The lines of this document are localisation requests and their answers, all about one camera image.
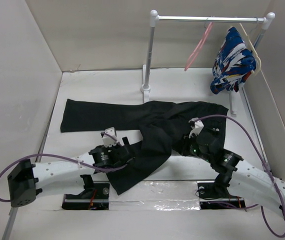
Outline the black trousers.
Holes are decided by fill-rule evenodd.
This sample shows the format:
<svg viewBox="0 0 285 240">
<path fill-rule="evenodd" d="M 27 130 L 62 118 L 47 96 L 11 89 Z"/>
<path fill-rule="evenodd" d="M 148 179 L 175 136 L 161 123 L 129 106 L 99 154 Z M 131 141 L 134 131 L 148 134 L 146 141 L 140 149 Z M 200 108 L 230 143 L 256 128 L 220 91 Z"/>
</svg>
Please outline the black trousers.
<svg viewBox="0 0 285 240">
<path fill-rule="evenodd" d="M 60 125 L 62 133 L 139 130 L 143 139 L 133 144 L 135 158 L 118 171 L 107 174 L 118 195 L 131 189 L 156 171 L 171 156 L 182 151 L 182 140 L 191 131 L 189 121 L 202 118 L 205 129 L 219 129 L 218 141 L 225 143 L 228 109 L 220 104 L 149 101 L 140 105 L 66 101 Z"/>
</svg>

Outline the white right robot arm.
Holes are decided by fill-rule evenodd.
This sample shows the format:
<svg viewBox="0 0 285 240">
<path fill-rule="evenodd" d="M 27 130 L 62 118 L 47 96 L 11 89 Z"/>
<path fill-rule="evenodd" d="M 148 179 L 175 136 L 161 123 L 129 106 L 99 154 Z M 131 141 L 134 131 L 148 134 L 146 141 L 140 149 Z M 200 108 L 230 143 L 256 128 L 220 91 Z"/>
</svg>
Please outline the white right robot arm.
<svg viewBox="0 0 285 240">
<path fill-rule="evenodd" d="M 191 132 L 182 139 L 183 156 L 197 157 L 218 173 L 213 190 L 219 197 L 227 194 L 255 202 L 279 216 L 285 210 L 285 181 L 270 177 L 240 155 L 224 149 L 213 130 Z"/>
</svg>

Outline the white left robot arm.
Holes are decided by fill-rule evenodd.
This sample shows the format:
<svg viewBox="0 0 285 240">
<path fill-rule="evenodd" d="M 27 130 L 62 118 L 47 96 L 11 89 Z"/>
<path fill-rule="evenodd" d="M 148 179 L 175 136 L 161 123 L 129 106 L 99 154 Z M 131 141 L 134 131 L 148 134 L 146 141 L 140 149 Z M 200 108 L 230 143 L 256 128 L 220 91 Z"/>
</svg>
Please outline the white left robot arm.
<svg viewBox="0 0 285 240">
<path fill-rule="evenodd" d="M 77 185 L 76 192 L 82 198 L 91 197 L 94 186 L 89 179 L 93 174 L 121 170 L 135 158 L 127 137 L 122 138 L 123 144 L 110 137 L 102 140 L 103 145 L 73 158 L 38 163 L 32 163 L 29 158 L 19 161 L 7 176 L 10 205 L 13 208 L 28 205 L 40 194 L 47 194 L 51 184 L 76 176 L 84 180 Z"/>
</svg>

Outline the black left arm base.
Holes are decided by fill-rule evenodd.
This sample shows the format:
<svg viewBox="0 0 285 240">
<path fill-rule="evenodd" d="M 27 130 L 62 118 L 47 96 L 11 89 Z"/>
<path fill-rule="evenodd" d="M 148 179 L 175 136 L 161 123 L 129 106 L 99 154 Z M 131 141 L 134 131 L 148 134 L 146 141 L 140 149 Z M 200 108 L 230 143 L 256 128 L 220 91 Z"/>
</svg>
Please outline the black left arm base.
<svg viewBox="0 0 285 240">
<path fill-rule="evenodd" d="M 94 182 L 79 194 L 65 194 L 61 208 L 69 211 L 104 211 L 109 209 L 110 184 Z"/>
</svg>

